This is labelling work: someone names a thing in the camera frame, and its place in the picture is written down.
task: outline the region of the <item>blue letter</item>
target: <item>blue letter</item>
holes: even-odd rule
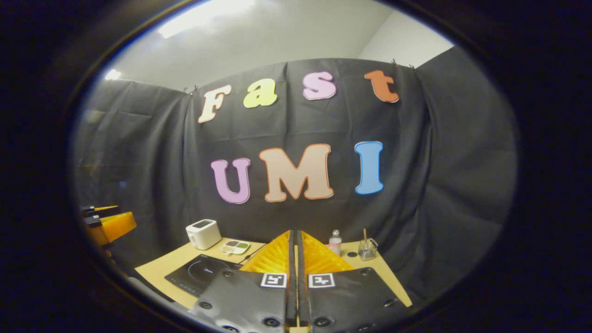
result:
[[[372,194],[380,192],[384,185],[379,178],[380,152],[382,142],[358,142],[354,150],[360,155],[360,184],[356,187],[358,194]]]

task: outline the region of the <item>wooden table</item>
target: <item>wooden table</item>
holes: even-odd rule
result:
[[[144,277],[149,283],[151,283],[162,293],[169,296],[177,303],[190,309],[197,301],[197,297],[167,281],[165,279],[165,276],[177,270],[179,267],[185,265],[187,262],[189,262],[190,260],[192,260],[200,254],[205,254],[213,258],[238,263],[242,261],[245,256],[257,251],[257,249],[259,249],[263,245],[263,243],[249,242],[251,246],[245,253],[241,255],[233,254],[228,256],[226,253],[220,250],[220,247],[227,241],[232,240],[233,239],[222,238],[220,242],[216,243],[214,246],[204,251],[194,248],[191,245],[191,243],[187,243],[182,247],[168,254],[165,254],[156,260],[148,262],[147,264],[144,264],[142,266],[136,267],[136,271],[140,273],[142,277]],[[393,274],[393,272],[388,267],[387,263],[382,259],[382,256],[380,256],[379,253],[377,253],[376,258],[366,261],[362,261],[360,259],[360,256],[356,256],[353,258],[347,256],[348,252],[358,251],[358,244],[359,242],[343,243],[341,246],[341,257],[354,268],[372,267],[378,273],[378,275],[386,282],[388,287],[395,293],[395,295],[397,295],[401,302],[405,306],[411,306],[411,299],[403,289],[401,283],[399,283],[399,280],[397,280],[395,274]]]

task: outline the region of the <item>foam letter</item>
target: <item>foam letter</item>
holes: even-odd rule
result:
[[[239,175],[239,192],[235,193],[228,188],[228,180],[226,179],[228,162],[223,159],[212,162],[211,166],[214,169],[216,189],[222,199],[236,204],[247,202],[251,192],[249,188],[249,174],[247,173],[247,168],[250,164],[251,161],[248,158],[237,158],[232,161],[232,165],[234,165]]]
[[[395,81],[390,76],[384,76],[383,71],[373,71],[367,73],[364,77],[372,81],[372,89],[374,89],[374,94],[379,100],[389,103],[399,100],[399,95],[388,89],[388,84],[393,84]]]
[[[356,187],[358,194],[372,194],[380,192],[384,185],[379,178],[380,152],[382,142],[359,142],[354,147],[360,155],[360,184]]]
[[[332,79],[333,75],[329,72],[306,74],[302,80],[302,84],[306,87],[303,91],[306,99],[314,101],[332,97],[337,92],[335,84],[329,82]]]
[[[266,149],[259,154],[259,158],[267,166],[267,179],[269,193],[265,194],[268,202],[280,202],[286,200],[287,195],[282,192],[280,182],[284,183],[286,190],[292,198],[297,199],[302,192],[304,182],[308,180],[308,190],[304,192],[307,199],[325,199],[333,196],[333,189],[329,187],[327,176],[327,155],[331,152],[331,146],[317,143],[306,147],[298,168],[283,149]]]
[[[262,105],[264,107],[271,105],[278,99],[275,94],[275,81],[272,79],[261,79],[251,84],[247,91],[247,96],[244,97],[243,105],[247,108],[257,107]]]
[[[206,121],[210,121],[214,119],[216,114],[214,113],[214,107],[216,110],[219,110],[222,106],[222,102],[224,101],[224,95],[228,95],[232,87],[230,85],[225,85],[222,88],[210,90],[204,94],[205,101],[204,101],[204,108],[201,110],[201,116],[197,120],[198,123],[205,123]]]

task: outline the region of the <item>small plastic bottle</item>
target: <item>small plastic bottle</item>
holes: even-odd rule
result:
[[[333,231],[333,236],[329,238],[329,248],[336,255],[341,255],[341,236],[339,236],[339,230]]]

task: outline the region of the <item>black cooktop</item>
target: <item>black cooktop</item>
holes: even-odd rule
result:
[[[240,267],[242,267],[240,264],[200,254],[183,267],[165,276],[165,279],[184,291],[199,297],[221,269],[238,270]]]

